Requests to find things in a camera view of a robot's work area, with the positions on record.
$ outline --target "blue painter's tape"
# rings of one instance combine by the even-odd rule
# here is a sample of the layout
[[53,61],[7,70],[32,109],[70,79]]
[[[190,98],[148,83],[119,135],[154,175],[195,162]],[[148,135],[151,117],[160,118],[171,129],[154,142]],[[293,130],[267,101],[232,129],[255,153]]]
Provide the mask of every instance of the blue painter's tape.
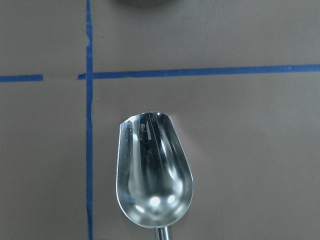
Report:
[[[172,70],[147,71],[111,71],[95,72],[94,79],[123,79],[123,78],[157,78],[182,76],[208,76],[208,75],[236,75],[236,74],[275,74],[275,73],[302,73],[320,72],[320,64],[305,65],[274,65],[274,66],[239,66]],[[86,79],[86,75],[78,76],[79,80]]]
[[93,240],[93,28],[91,21],[90,0],[86,0],[86,35],[89,43],[86,46],[86,211],[88,238]]
[[0,83],[43,81],[43,75],[0,76]]

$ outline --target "stainless steel scoop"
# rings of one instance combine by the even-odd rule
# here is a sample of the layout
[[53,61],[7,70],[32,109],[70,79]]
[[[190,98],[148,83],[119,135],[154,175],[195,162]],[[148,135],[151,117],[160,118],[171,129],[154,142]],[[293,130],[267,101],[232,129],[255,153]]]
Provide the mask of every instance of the stainless steel scoop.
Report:
[[135,224],[169,240],[168,226],[188,210],[192,174],[169,116],[142,113],[120,125],[116,196]]

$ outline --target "horizontal blue tape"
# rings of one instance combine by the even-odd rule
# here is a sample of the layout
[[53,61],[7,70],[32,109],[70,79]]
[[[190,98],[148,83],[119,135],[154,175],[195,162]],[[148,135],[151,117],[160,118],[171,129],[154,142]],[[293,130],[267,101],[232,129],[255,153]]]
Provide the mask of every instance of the horizontal blue tape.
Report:
[[[320,64],[94,72],[93,79],[155,78],[155,77],[234,75],[234,74],[275,74],[275,73],[302,73],[302,72],[320,72]],[[85,80],[85,79],[86,79],[85,73],[78,76],[78,80]]]
[[43,81],[43,75],[0,76],[0,83]]

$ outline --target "gray floor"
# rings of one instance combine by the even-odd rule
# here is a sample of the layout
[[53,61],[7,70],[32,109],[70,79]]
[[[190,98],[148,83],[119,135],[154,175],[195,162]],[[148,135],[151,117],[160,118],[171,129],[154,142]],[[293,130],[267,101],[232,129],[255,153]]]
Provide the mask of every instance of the gray floor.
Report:
[[[320,63],[317,0],[91,1],[95,72]],[[0,1],[0,239],[87,240],[85,1]],[[320,73],[97,79],[93,239],[154,239],[115,194],[119,125],[172,116],[194,178],[174,240],[320,239]]]

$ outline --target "scoop handle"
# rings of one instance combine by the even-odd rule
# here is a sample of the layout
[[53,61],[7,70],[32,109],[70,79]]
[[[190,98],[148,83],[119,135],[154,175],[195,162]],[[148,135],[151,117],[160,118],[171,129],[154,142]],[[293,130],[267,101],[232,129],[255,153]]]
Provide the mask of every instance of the scoop handle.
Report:
[[156,240],[170,240],[170,232],[169,227],[161,227],[161,228],[155,228],[155,238]]

